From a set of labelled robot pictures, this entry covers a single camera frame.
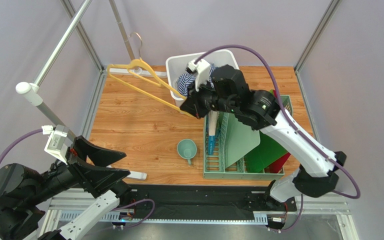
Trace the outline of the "blue white striped tank top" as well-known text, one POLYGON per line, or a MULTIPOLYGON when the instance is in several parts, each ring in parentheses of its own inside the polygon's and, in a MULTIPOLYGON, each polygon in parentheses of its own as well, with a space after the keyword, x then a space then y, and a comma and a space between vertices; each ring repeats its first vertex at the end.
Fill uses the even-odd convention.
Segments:
MULTIPOLYGON (((210 75, 215 71, 217 70, 218 68, 220 68, 219 66, 215 66, 214 63, 211 63, 210 64, 210 75)), ((191 85, 192 83, 195 83, 195 79, 196 77, 194 75, 192 75, 191 73, 184 73, 182 75, 180 75, 178 78, 177 78, 177 82, 175 83, 175 86, 177 88, 177 91, 184 97, 187 97, 188 96, 188 87, 189 85, 191 85)), ((212 82, 212 80, 209 78, 209 84, 211 86, 212 89, 214 89, 214 84, 212 82)))

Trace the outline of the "yellow velvet hanger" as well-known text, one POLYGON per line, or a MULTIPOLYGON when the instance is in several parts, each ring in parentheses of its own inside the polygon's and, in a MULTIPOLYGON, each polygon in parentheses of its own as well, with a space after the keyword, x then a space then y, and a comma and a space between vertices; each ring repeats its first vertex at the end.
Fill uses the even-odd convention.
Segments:
POLYGON ((152 98, 153 100, 156 100, 158 101, 159 103, 161 104, 164 104, 176 111, 178 111, 179 113, 181 114, 186 114, 187 116, 189 117, 193 117, 193 115, 191 115, 190 113, 187 113, 183 110, 181 110, 178 106, 172 104, 172 103, 169 103, 165 100, 163 100, 162 98, 159 98, 151 93, 149 93, 148 91, 145 91, 133 84, 130 84, 128 83, 127 81, 119 78, 119 77, 116 77, 114 75, 114 72, 113 72, 113 69, 116 69, 116 70, 126 70, 128 74, 130 74, 131 76, 134 76, 138 79, 141 79, 149 84, 152 84, 158 88, 166 88, 168 90, 170 90, 171 92, 177 94, 180 96, 180 93, 175 89, 173 88, 172 86, 170 86, 167 82, 165 82, 164 80, 162 80, 158 75, 157 75, 157 72, 154 71, 154 69, 147 63, 145 62, 143 59, 142 59, 142 55, 141 55, 141 49, 143 47, 143 40, 141 38, 141 36, 137 33, 137 32, 132 32, 127 38, 130 38, 133 34, 135 34, 139 40, 140 40, 140 46, 138 48, 138 53, 139 53, 139 58, 135 58, 133 60, 130 61, 129 64, 109 64, 107 66, 107 75, 115 80, 117 80, 118 82, 122 83, 123 85, 147 96, 147 97, 150 97, 152 98), (154 80, 151 80, 147 77, 144 77, 138 73, 135 73, 134 70, 135 69, 142 69, 142 70, 145 70, 145 71, 148 71, 150 76, 154 79, 154 80))

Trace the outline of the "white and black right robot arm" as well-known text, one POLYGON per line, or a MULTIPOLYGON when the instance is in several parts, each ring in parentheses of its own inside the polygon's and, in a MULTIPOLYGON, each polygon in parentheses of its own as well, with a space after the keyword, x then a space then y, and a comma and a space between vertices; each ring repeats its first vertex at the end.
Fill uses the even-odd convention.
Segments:
POLYGON ((346 155, 318 143, 293 121, 279 98, 266 90, 251 90, 243 73, 230 65, 211 70, 207 63, 190 63, 186 70, 195 81, 187 88, 182 111, 198 119, 210 111, 233 114, 242 124, 275 140, 300 162, 292 174, 270 183, 273 200, 283 203, 299 195, 318 198, 335 190, 339 181, 336 171, 344 165, 346 155))

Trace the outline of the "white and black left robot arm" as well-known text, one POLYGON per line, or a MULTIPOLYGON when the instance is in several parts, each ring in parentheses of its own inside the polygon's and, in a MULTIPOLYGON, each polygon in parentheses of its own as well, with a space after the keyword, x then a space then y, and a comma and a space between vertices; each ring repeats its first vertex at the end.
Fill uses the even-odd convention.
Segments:
POLYGON ((130 171, 111 167, 126 156, 124 152, 94 145, 82 136, 71 146, 56 150, 59 162, 43 173, 19 163, 1 166, 9 148, 0 155, 1 240, 23 240, 31 235, 45 215, 39 204, 80 187, 93 196, 94 203, 61 229, 42 236, 44 240, 79 240, 130 191, 124 182, 130 171))

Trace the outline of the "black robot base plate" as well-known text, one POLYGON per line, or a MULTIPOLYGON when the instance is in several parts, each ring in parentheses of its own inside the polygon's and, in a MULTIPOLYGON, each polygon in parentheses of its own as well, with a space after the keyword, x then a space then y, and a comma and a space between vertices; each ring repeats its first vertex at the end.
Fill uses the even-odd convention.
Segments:
POLYGON ((255 218, 254 212, 283 215, 298 211, 293 198, 269 208, 264 203, 266 189, 265 186, 133 184, 131 191, 121 197, 119 206, 151 199, 153 202, 134 207, 134 217, 150 215, 151 220, 246 221, 255 218))

